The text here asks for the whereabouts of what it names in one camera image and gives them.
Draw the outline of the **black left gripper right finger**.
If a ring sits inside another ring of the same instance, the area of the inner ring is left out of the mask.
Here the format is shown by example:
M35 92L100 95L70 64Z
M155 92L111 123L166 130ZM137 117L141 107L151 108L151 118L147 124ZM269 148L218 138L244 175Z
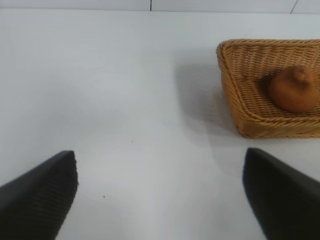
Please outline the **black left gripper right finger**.
M259 148L248 148L242 184L268 240L320 238L320 183Z

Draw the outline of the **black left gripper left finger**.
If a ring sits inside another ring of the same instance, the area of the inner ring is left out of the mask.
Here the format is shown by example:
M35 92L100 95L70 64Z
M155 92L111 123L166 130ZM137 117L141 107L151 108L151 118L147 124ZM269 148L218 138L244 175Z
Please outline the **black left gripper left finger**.
M54 240L78 189L75 153L61 151L0 187L2 240Z

